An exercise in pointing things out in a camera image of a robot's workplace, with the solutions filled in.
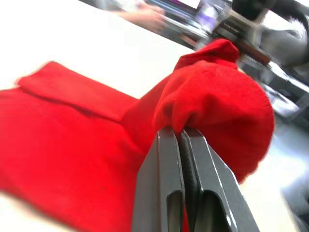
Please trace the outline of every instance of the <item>person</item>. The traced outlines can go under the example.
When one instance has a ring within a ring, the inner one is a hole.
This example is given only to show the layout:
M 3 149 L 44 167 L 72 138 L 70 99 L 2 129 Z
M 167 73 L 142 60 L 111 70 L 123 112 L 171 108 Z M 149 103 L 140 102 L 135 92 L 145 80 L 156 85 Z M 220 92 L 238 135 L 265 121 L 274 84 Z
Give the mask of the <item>person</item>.
M 95 6 L 154 33 L 165 28 L 164 10 L 141 0 L 95 0 Z

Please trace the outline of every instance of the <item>red sweater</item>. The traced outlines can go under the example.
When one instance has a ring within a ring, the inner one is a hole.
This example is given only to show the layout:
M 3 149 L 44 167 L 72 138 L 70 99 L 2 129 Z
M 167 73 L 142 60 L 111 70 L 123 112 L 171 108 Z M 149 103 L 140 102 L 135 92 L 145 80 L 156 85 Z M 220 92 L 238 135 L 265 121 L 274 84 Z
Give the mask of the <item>red sweater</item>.
M 265 155 L 274 116 L 238 56 L 217 40 L 140 100 L 48 63 L 0 91 L 0 188 L 80 230 L 128 232 L 137 173 L 167 125 L 198 129 L 241 181 Z

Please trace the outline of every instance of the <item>table surface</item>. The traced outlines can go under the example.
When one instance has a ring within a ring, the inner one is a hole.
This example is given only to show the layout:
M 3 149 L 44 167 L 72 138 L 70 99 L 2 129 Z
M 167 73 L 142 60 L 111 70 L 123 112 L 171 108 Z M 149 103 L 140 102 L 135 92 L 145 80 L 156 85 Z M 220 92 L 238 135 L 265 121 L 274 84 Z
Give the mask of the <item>table surface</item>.
M 0 2 L 0 89 L 54 60 L 140 98 L 192 50 L 77 0 Z M 261 232 L 295 232 L 279 188 L 267 182 L 261 162 L 241 184 Z M 0 231 L 74 231 L 0 193 Z

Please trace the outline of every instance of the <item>red garment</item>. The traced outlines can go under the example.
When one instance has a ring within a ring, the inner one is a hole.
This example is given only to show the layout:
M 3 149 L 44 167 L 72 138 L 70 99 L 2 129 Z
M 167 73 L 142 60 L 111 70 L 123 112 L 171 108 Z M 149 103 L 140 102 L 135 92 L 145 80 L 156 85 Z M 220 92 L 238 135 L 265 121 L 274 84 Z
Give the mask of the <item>red garment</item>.
M 140 100 L 50 62 L 0 92 L 0 187 L 83 231 L 128 232 L 155 133 L 199 129 L 242 180 L 274 129 L 262 89 L 217 40 L 183 56 Z

